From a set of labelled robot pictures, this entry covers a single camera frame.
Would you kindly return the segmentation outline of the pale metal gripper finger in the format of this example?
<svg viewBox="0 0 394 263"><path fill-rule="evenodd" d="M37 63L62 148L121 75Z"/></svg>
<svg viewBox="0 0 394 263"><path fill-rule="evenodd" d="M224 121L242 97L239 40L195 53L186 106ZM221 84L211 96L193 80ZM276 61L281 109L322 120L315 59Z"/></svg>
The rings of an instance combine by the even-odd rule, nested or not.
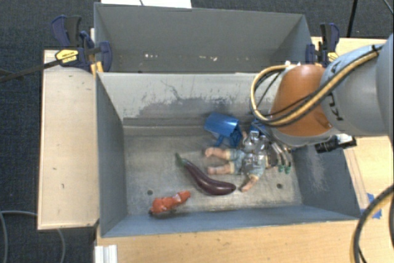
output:
<svg viewBox="0 0 394 263"><path fill-rule="evenodd" d="M250 131L244 138L245 150L260 150L262 145L262 138L258 131Z"/></svg>
<svg viewBox="0 0 394 263"><path fill-rule="evenodd" d="M265 155L248 153L242 162L244 174L263 174L265 171Z"/></svg>

